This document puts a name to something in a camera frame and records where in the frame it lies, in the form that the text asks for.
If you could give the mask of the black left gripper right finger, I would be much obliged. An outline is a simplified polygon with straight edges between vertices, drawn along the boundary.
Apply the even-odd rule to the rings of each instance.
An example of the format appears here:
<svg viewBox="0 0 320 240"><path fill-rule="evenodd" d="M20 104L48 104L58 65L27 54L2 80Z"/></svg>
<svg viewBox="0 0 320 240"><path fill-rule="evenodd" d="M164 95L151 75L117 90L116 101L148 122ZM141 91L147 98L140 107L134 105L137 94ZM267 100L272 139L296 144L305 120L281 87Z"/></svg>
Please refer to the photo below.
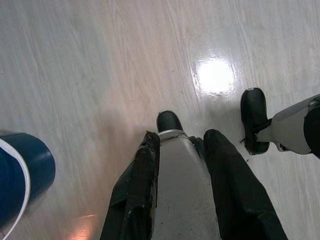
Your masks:
<svg viewBox="0 0 320 240"><path fill-rule="evenodd" d="M286 240L264 186L236 147L218 130L203 136L205 162L223 240Z"/></svg>

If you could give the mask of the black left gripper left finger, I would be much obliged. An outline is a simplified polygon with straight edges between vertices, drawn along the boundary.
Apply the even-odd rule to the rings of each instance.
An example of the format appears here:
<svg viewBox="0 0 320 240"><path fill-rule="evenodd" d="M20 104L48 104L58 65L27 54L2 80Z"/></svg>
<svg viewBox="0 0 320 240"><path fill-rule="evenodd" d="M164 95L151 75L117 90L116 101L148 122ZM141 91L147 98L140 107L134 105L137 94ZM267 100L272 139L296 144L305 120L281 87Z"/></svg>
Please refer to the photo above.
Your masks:
<svg viewBox="0 0 320 240"><path fill-rule="evenodd" d="M154 231L160 138L147 131L113 187L100 239L150 240Z"/></svg>

